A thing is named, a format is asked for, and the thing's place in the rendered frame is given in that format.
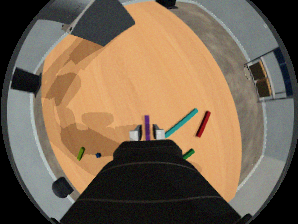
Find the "turquoise rod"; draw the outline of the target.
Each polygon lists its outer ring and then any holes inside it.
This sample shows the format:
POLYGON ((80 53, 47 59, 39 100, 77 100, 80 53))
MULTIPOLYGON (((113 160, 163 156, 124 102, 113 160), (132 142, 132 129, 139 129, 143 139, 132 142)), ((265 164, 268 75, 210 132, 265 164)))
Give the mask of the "turquoise rod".
POLYGON ((175 131, 177 131, 180 127, 182 127, 187 121, 189 121, 195 114, 199 111, 197 108, 194 108, 189 114, 187 114, 183 119, 181 119, 177 124, 171 127, 168 131, 165 132, 165 138, 168 138, 175 131))

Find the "dark red rod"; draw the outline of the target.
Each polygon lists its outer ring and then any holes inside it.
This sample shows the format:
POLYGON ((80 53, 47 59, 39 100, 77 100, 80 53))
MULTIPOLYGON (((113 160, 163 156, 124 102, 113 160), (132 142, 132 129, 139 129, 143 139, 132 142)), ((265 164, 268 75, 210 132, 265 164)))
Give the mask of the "dark red rod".
POLYGON ((211 114, 211 112, 210 111, 206 111, 205 112, 205 115, 204 115, 204 117, 203 117, 203 120, 202 120, 202 122, 201 122, 201 124, 200 124, 200 127, 199 127, 199 129, 198 129, 198 131, 197 131, 197 133, 196 133, 196 135, 195 136, 197 136, 197 137, 201 137, 201 135, 202 135, 202 133, 203 133, 203 131, 204 131, 204 129, 205 129, 205 126, 206 126, 206 124, 207 124, 207 122, 208 122, 208 119, 209 119, 209 117, 210 117, 210 114, 211 114))

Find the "green rod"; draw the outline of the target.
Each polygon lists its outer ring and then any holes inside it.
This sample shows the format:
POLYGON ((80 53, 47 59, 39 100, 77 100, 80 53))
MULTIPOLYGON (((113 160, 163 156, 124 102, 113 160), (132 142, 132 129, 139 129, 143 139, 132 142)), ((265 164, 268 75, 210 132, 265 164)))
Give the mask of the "green rod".
POLYGON ((194 149, 190 149, 188 152, 186 152, 184 155, 183 155, 183 158, 184 159, 187 159, 187 158, 189 158, 192 154, 194 154, 195 153, 195 151, 194 151, 194 149))

